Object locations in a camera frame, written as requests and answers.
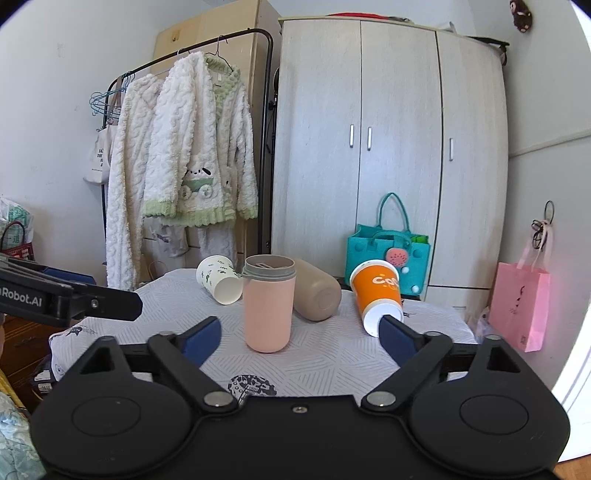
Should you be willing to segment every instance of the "pink gift bag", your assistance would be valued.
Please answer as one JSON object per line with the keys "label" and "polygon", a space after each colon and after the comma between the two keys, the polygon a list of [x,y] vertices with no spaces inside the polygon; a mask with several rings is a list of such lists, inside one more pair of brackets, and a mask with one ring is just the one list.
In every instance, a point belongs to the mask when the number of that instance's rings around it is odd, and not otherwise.
{"label": "pink gift bag", "polygon": [[499,263],[489,315],[490,324],[513,348],[523,352],[534,352],[542,348],[548,319],[548,261],[553,233],[548,222],[540,223],[543,229],[541,244],[544,245],[545,242],[544,268],[535,266],[541,248],[537,251],[534,261],[527,264],[533,250],[531,239],[528,240],[519,263]]}

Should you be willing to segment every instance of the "white tablecloth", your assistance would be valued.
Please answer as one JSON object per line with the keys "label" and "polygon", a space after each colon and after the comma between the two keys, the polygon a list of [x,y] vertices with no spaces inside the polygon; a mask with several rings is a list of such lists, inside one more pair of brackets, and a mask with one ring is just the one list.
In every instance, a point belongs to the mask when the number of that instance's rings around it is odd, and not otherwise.
{"label": "white tablecloth", "polygon": [[[138,290],[144,302],[135,322],[86,318],[50,338],[52,369],[59,380],[100,336],[119,343],[143,343],[162,331],[183,333],[210,315],[222,324],[222,342],[202,371],[237,398],[245,393],[280,396],[352,394],[361,398],[398,365],[369,336],[352,292],[343,291],[336,315],[309,322],[294,312],[289,344],[277,353],[257,353],[244,341],[242,300],[220,305],[195,279],[195,269],[172,271]],[[405,323],[422,333],[437,330],[458,343],[475,343],[453,310],[406,300]]]}

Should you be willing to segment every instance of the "beige bottle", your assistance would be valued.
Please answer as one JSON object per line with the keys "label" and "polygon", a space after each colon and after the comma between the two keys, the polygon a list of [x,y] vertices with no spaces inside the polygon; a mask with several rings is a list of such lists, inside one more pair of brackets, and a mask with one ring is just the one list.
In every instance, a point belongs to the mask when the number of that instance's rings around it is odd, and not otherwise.
{"label": "beige bottle", "polygon": [[339,308],[341,289],[334,277],[299,258],[293,259],[295,278],[294,309],[308,320],[319,322]]}

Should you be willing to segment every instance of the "orange paper cup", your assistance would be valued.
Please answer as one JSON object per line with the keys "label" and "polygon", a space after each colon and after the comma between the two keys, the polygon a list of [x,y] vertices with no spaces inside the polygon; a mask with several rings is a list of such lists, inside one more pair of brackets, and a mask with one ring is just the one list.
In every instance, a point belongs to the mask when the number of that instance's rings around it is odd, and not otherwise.
{"label": "orange paper cup", "polygon": [[363,327],[371,336],[378,336],[379,321],[384,315],[403,321],[398,272],[394,266],[384,260],[363,262],[353,270],[350,284]]}

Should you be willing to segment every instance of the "clothes rack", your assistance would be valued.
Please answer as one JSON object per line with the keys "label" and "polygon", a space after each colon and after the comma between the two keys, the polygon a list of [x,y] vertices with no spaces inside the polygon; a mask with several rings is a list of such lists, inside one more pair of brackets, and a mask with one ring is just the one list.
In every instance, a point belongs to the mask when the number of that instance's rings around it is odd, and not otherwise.
{"label": "clothes rack", "polygon": [[[263,98],[262,98],[262,104],[263,104],[263,109],[262,109],[262,118],[261,118],[261,145],[260,145],[260,151],[259,151],[259,177],[258,177],[258,225],[257,225],[257,251],[259,254],[262,253],[267,253],[269,250],[269,243],[267,242],[267,244],[265,245],[264,248],[264,239],[263,239],[263,228],[264,228],[264,218],[263,218],[263,214],[264,214],[264,205],[263,205],[263,201],[264,201],[264,188],[265,188],[265,149],[267,147],[267,131],[268,131],[268,124],[267,124],[267,115],[268,115],[268,105],[269,105],[269,87],[270,87],[270,83],[271,83],[271,60],[273,57],[273,37],[271,36],[271,34],[267,31],[267,30],[263,30],[262,28],[247,28],[246,30],[240,30],[238,32],[234,32],[234,33],[229,33],[226,35],[220,35],[216,38],[211,38],[210,40],[206,40],[206,41],[202,41],[199,43],[196,43],[195,45],[190,45],[188,47],[185,48],[181,48],[179,51],[175,51],[172,53],[169,53],[168,55],[164,55],[162,57],[160,57],[159,59],[156,60],[152,60],[149,61],[148,63],[142,65],[141,67],[137,67],[136,69],[130,70],[126,73],[124,73],[121,78],[125,79],[131,75],[134,75],[138,72],[140,72],[141,70],[147,69],[149,67],[151,67],[152,65],[156,65],[157,63],[160,63],[164,60],[168,60],[171,59],[173,57],[176,57],[178,55],[181,55],[183,53],[187,53],[191,50],[195,50],[196,48],[201,48],[201,47],[206,47],[207,45],[211,45],[213,43],[217,43],[220,42],[222,40],[228,40],[230,38],[236,38],[236,37],[241,37],[243,35],[250,35],[250,34],[261,34],[264,35],[265,38],[267,39],[268,42],[268,48],[267,48],[267,62],[265,64],[265,83],[264,83],[264,91],[263,91]],[[105,96],[105,114],[103,115],[103,128],[106,128],[107,126],[107,106],[108,106],[108,102],[109,102],[109,97],[111,94],[113,94],[114,92],[111,92],[112,88],[114,87],[115,83],[117,82],[117,79],[113,80],[113,82],[111,82],[111,85],[109,85],[109,89],[107,90],[107,94]],[[106,199],[105,199],[105,185],[101,185],[101,189],[102,189],[102,206],[103,206],[103,224],[105,227],[105,234],[106,234],[106,228],[107,228],[107,220],[106,220]],[[268,210],[268,222],[270,224],[271,222],[271,209],[269,208]]]}

